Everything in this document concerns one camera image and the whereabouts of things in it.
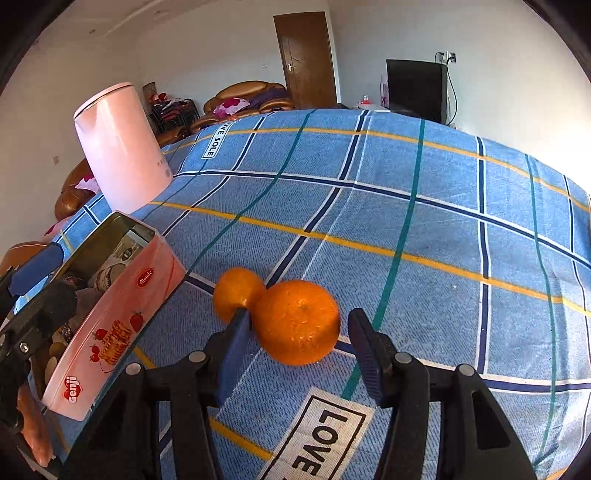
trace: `blue plaid bedsheet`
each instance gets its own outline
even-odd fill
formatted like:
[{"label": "blue plaid bedsheet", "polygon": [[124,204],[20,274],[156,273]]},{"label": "blue plaid bedsheet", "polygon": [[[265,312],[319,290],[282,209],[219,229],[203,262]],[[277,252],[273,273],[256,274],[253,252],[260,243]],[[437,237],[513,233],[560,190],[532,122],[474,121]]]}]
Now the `blue plaid bedsheet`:
[{"label": "blue plaid bedsheet", "polygon": [[[273,361],[251,339],[233,395],[210,410],[225,478],[257,477],[311,387],[375,408],[354,369],[354,307],[427,364],[473,365],[539,478],[571,462],[591,420],[590,209],[577,184],[519,151],[390,113],[244,118],[204,159],[216,129],[165,147],[174,180],[135,213],[190,274],[126,362],[167,365],[202,348],[223,328],[215,283],[239,265],[268,286],[323,285],[343,319],[334,351],[305,367]],[[72,251],[109,213],[95,197],[59,243]],[[437,410],[425,479],[436,470]],[[342,478],[373,477],[389,415],[375,409]],[[82,424],[56,417],[65,456]],[[166,408],[161,429],[163,478],[174,478]]]}]

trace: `television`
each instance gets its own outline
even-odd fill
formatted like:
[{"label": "television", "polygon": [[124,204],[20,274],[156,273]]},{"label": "television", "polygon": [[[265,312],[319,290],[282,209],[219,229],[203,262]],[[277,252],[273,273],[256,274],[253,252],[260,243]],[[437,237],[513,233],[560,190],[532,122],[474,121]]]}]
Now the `television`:
[{"label": "television", "polygon": [[386,60],[390,111],[447,122],[447,65],[430,61]]}]

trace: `love sole label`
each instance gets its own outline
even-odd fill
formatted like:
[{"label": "love sole label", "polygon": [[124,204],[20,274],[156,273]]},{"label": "love sole label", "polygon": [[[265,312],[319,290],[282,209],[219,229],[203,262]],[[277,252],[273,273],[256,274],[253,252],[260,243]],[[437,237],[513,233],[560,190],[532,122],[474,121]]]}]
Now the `love sole label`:
[{"label": "love sole label", "polygon": [[212,136],[212,139],[209,141],[207,148],[205,149],[205,153],[201,157],[202,160],[215,158],[217,152],[222,146],[224,139],[226,138],[228,130],[230,130],[230,127],[235,123],[236,121],[233,120],[230,122],[226,122],[217,128],[216,132]]},{"label": "love sole label", "polygon": [[337,480],[374,410],[313,387],[257,480]]}]

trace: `teal stripe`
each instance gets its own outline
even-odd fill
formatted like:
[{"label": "teal stripe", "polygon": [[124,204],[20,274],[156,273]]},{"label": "teal stripe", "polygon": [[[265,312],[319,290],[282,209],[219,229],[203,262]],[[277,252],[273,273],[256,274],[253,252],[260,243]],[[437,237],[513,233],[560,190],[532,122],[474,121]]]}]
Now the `teal stripe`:
[{"label": "teal stripe", "polygon": [[[390,295],[392,294],[392,290],[394,289],[394,283],[396,282],[396,276],[398,275],[398,268],[400,267],[400,261],[402,260],[402,252],[404,251],[404,244],[406,243],[408,230],[410,229],[410,222],[413,219],[414,205],[417,201],[418,178],[421,171],[421,158],[423,156],[424,136],[425,120],[421,120],[420,132],[418,134],[417,159],[414,163],[413,188],[411,190],[410,200],[408,201],[408,207],[406,216],[404,217],[404,223],[402,224],[402,229],[400,230],[400,235],[398,237],[398,242],[396,244],[394,258],[392,259],[390,271],[388,272],[388,277],[386,278],[386,283],[382,291],[382,297],[379,299],[378,308],[376,309],[374,320],[372,321],[372,326],[376,331],[379,330],[379,328],[382,325],[382,322],[384,321],[384,315],[386,314],[386,309],[388,308]],[[355,388],[357,388],[357,384],[359,383],[360,377],[361,371],[359,370],[359,365],[355,363],[353,371],[351,372],[351,375],[347,380],[347,383],[345,384],[345,388],[343,389],[341,398],[344,398],[346,400],[351,399],[351,397],[353,396],[353,392],[355,392]]]},{"label": "teal stripe", "polygon": [[306,124],[308,123],[308,119],[310,118],[310,115],[313,114],[316,110],[312,110],[311,112],[309,112],[306,117],[304,118],[304,122],[301,124],[300,129],[298,130],[297,134],[295,135],[294,138],[294,142],[291,146],[291,149],[289,151],[289,153],[287,154],[285,161],[283,162],[283,165],[281,166],[281,168],[279,169],[279,171],[277,172],[277,174],[275,175],[275,177],[273,177],[273,179],[271,180],[270,184],[267,185],[267,187],[265,188],[265,190],[263,190],[261,192],[261,194],[256,197],[244,210],[241,210],[240,212],[238,212],[238,214],[234,217],[234,219],[227,224],[224,228],[222,228],[222,230],[213,238],[213,240],[211,242],[209,242],[205,248],[203,250],[201,250],[201,253],[197,256],[197,258],[195,259],[195,261],[191,264],[191,266],[189,267],[189,269],[187,270],[187,273],[190,273],[193,271],[193,269],[195,268],[195,266],[197,265],[197,263],[199,262],[199,260],[201,260],[203,258],[203,256],[208,252],[209,249],[211,249],[211,247],[213,247],[218,240],[220,240],[221,237],[224,236],[224,234],[230,230],[231,227],[233,227],[233,225],[235,223],[238,222],[238,220],[240,220],[240,218],[242,217],[242,215],[244,215],[248,210],[250,210],[251,208],[253,208],[267,193],[269,193],[269,190],[271,190],[271,188],[273,187],[273,185],[275,183],[277,183],[277,180],[279,179],[279,177],[281,177],[281,174],[284,172],[284,170],[287,168],[287,164],[290,162],[294,151],[296,150],[296,145],[298,144],[298,142],[300,141],[300,137],[302,132],[304,131],[304,128],[306,127]]},{"label": "teal stripe", "polygon": [[538,255],[538,263],[542,273],[544,274],[544,282],[546,284],[546,296],[548,297],[548,309],[550,311],[550,332],[552,341],[552,377],[550,380],[550,411],[548,412],[548,422],[546,422],[546,428],[544,430],[544,437],[542,438],[542,445],[538,454],[535,456],[534,466],[537,466],[543,460],[544,449],[546,442],[548,441],[548,434],[550,433],[550,427],[552,425],[552,419],[554,416],[554,404],[556,403],[556,320],[554,319],[554,305],[552,304],[552,292],[550,290],[550,279],[546,273],[544,262],[542,261],[542,253],[540,252],[540,242],[538,241],[538,218],[535,211],[535,188],[534,188],[534,176],[531,171],[531,163],[529,155],[525,156],[527,162],[527,169],[530,172],[530,189],[531,189],[531,208],[534,215],[534,241],[535,251]]}]

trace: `screw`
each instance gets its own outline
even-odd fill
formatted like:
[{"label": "screw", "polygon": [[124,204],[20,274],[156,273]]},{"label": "screw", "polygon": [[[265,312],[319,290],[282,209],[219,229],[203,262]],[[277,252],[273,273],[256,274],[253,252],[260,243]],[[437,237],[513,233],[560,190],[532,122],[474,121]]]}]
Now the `screw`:
[{"label": "screw", "polygon": [[198,350],[197,352],[192,352],[189,354],[189,361],[194,364],[200,364],[206,358],[207,358],[207,355],[205,355],[205,352],[202,352],[201,350]]},{"label": "screw", "polygon": [[467,377],[471,377],[472,375],[474,375],[474,368],[471,365],[461,364],[460,373],[462,375],[466,375]]},{"label": "screw", "polygon": [[142,370],[142,366],[140,364],[129,364],[125,367],[125,373],[128,375],[137,375]]},{"label": "screw", "polygon": [[409,364],[413,358],[410,353],[398,352],[394,355],[394,359],[400,364]]}]

